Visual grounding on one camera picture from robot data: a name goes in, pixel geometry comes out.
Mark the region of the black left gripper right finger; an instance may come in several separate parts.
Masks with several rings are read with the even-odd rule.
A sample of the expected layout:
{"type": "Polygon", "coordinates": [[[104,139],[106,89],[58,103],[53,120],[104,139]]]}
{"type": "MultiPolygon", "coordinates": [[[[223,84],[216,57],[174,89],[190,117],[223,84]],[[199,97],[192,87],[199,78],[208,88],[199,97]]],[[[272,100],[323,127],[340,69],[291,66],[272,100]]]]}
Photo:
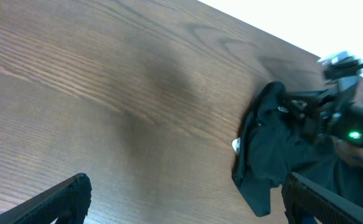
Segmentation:
{"type": "Polygon", "coordinates": [[[363,224],[363,208],[292,172],[281,189],[289,224],[363,224]]]}

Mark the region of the black polo shirt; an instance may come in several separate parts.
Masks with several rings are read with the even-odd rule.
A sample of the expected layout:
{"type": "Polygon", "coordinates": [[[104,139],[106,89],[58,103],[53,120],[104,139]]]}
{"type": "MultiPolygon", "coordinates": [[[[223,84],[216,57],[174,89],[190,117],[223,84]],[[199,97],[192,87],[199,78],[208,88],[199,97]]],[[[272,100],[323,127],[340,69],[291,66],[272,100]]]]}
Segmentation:
{"type": "Polygon", "coordinates": [[[363,208],[363,148],[325,137],[311,144],[279,104],[284,84],[271,82],[249,106],[232,179],[258,217],[270,214],[270,190],[296,172],[363,208]]]}

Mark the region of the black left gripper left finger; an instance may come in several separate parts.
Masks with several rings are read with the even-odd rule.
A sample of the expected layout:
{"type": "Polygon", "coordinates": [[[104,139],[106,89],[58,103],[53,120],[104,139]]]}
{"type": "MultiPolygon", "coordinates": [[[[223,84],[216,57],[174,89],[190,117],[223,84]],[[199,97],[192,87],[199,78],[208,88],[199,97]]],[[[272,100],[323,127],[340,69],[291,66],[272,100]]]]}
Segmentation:
{"type": "Polygon", "coordinates": [[[91,198],[90,179],[79,173],[0,214],[0,224],[83,224],[91,198]]]}

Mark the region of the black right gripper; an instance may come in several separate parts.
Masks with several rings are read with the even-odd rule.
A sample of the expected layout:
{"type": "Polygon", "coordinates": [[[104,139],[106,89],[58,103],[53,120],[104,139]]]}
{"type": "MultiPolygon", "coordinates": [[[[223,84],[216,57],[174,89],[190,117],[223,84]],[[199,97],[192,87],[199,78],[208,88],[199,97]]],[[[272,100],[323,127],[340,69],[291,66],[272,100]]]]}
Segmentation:
{"type": "Polygon", "coordinates": [[[363,107],[354,103],[360,80],[350,76],[331,80],[334,86],[325,90],[286,92],[283,106],[311,141],[334,136],[363,148],[363,107]]]}

